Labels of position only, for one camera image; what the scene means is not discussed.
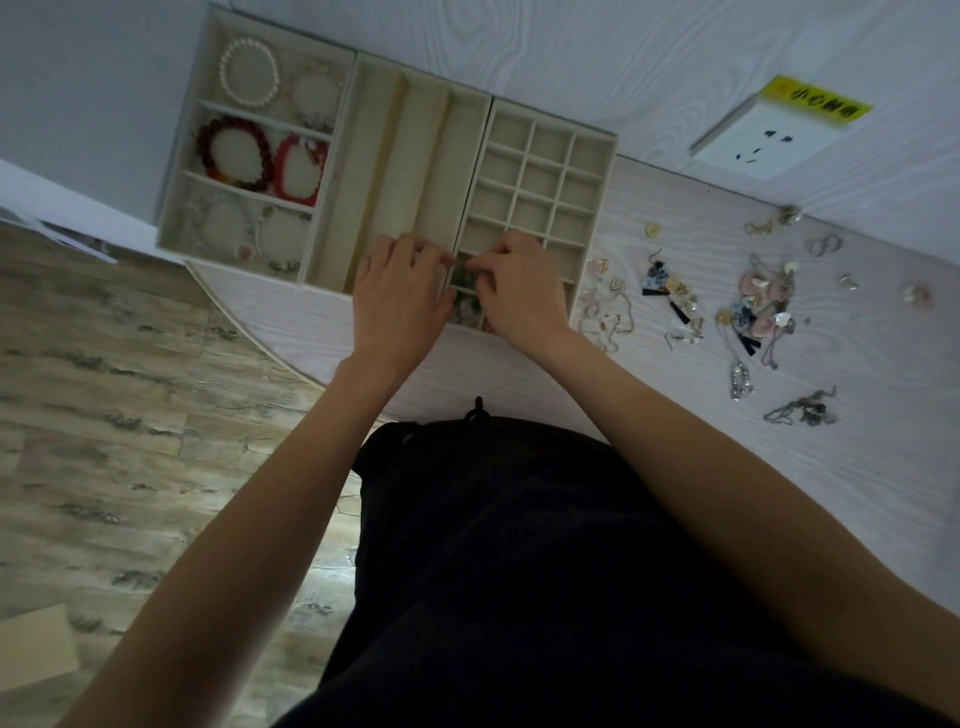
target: hand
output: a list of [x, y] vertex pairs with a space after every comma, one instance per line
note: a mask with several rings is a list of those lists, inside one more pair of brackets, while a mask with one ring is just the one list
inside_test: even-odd
[[437, 296], [437, 268], [454, 262], [450, 251], [425, 238], [379, 235], [357, 268], [351, 358], [386, 367], [397, 386], [412, 374], [453, 309], [455, 290]]
[[572, 331], [557, 266], [535, 237], [506, 231], [464, 269], [480, 274], [477, 295], [496, 332], [534, 361], [540, 363], [551, 340]]

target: wall outlet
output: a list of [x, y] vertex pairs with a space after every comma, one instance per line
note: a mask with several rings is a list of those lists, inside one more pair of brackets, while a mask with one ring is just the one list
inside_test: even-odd
[[769, 180], [830, 144], [844, 128], [754, 96], [690, 148], [698, 161]]

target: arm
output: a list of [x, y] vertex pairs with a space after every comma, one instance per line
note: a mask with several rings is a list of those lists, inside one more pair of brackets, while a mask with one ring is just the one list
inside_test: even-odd
[[[414, 251], [422, 251], [411, 265]], [[447, 251], [377, 238], [353, 296], [353, 354], [316, 405], [144, 604], [61, 728], [222, 720], [286, 616], [364, 438], [443, 329]]]
[[477, 292], [496, 331], [569, 392], [800, 645], [960, 720], [960, 619], [900, 581], [766, 462], [569, 328], [552, 259], [532, 238], [507, 232], [468, 267], [484, 272]]

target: person's left hand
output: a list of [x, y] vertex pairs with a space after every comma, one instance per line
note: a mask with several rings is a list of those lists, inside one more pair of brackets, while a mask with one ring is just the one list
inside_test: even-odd
[[353, 356], [387, 366], [400, 382], [412, 374], [453, 309], [454, 289], [437, 296], [437, 269], [454, 262], [450, 251], [425, 238], [379, 235], [353, 286]]

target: jewelry organizer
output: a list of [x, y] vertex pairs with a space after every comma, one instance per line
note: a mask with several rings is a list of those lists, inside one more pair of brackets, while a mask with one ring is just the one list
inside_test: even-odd
[[451, 322], [489, 330], [463, 263], [529, 232], [572, 309], [615, 149], [612, 134], [211, 7], [158, 245], [349, 295], [375, 236], [412, 231], [457, 257]]

